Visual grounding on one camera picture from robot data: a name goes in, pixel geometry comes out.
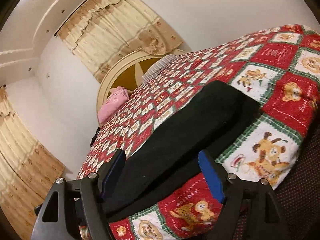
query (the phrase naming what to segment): curtain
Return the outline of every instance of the curtain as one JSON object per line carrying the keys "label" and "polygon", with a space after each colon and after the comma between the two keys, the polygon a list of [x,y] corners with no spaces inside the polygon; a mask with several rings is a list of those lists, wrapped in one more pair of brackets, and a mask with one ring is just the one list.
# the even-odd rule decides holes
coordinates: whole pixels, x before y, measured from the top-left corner
{"label": "curtain", "polygon": [[99,83],[118,60],[135,50],[164,55],[183,42],[140,0],[87,0],[58,35]]}
{"label": "curtain", "polygon": [[41,204],[65,166],[23,125],[0,88],[0,206],[11,226],[29,240]]}

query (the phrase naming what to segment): pink pillow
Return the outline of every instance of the pink pillow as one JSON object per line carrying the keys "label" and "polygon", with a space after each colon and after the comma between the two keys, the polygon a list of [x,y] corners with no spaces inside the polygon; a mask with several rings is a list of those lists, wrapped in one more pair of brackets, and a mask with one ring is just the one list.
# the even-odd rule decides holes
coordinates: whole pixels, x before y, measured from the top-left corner
{"label": "pink pillow", "polygon": [[99,123],[104,125],[128,99],[127,90],[124,87],[117,87],[98,111]]}

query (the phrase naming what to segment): metal screw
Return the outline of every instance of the metal screw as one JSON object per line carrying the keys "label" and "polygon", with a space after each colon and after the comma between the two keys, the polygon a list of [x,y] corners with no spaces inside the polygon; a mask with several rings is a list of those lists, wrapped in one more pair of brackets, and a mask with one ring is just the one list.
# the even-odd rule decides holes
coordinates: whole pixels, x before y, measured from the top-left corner
{"label": "metal screw", "polygon": [[56,183],[61,184],[64,181],[64,178],[57,178]]}
{"label": "metal screw", "polygon": [[261,179],[260,182],[263,185],[268,185],[269,184],[269,181],[267,181],[266,179]]}
{"label": "metal screw", "polygon": [[228,174],[228,179],[236,179],[237,178],[237,175],[234,174],[234,173],[229,173]]}
{"label": "metal screw", "polygon": [[89,179],[94,179],[95,177],[97,177],[97,173],[95,173],[95,172],[91,172],[91,173],[89,173],[89,175],[88,175],[88,178],[89,178]]}

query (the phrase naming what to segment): cream headboard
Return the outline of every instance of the cream headboard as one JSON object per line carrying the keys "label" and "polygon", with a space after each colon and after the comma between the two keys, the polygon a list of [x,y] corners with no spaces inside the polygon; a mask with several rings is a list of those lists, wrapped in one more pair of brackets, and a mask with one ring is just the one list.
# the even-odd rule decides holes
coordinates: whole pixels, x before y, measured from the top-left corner
{"label": "cream headboard", "polygon": [[[185,52],[181,49],[175,49],[170,54],[181,55],[185,54]],[[97,112],[117,86],[125,87],[129,94],[132,93],[133,90],[141,85],[144,73],[164,56],[150,55],[144,51],[137,50],[119,60],[101,82],[97,99]]]}

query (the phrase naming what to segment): quilt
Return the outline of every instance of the quilt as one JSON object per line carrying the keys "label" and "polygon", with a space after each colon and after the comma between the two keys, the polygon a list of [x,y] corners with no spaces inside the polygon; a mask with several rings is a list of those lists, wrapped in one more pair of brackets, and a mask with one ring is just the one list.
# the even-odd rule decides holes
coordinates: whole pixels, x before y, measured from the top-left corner
{"label": "quilt", "polygon": [[[216,162],[241,179],[266,178],[276,188],[297,161],[317,110],[319,78],[320,35],[303,25],[270,28],[178,56],[138,87],[102,128],[78,178],[97,171],[117,148],[132,156],[204,85],[221,80],[258,101],[263,114]],[[118,240],[183,239],[210,230],[220,211],[200,173],[164,200],[110,227]],[[86,228],[81,235],[90,238]]]}

